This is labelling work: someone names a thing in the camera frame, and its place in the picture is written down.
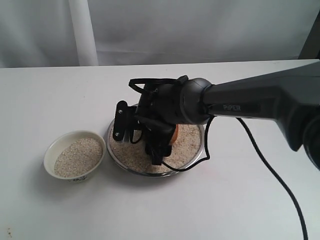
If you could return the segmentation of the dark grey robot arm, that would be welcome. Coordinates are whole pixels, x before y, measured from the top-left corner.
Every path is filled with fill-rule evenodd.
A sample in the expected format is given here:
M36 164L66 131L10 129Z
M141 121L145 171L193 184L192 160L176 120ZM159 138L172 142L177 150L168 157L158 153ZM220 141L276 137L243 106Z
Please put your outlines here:
M275 121L293 151L320 165L320 64L212 84L204 78L134 78L137 105L119 101L112 137L132 142L140 130L153 165L171 153L178 125L209 125L216 116Z

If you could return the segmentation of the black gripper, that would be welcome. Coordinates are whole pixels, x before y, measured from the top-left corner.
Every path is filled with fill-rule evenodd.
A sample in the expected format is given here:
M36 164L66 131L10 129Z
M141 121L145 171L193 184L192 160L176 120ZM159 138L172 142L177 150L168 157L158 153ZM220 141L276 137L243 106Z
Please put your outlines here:
M144 130L145 152L150 156L152 165L160 166L164 157L171 155L171 140L175 133L175 125L184 124L181 107L183 84L145 83L141 88L136 83L130 83L129 86L140 93L134 117L144 125L167 125L165 128L146 128ZM118 143L129 142L129 110L124 100L119 101L116 105L112 137Z

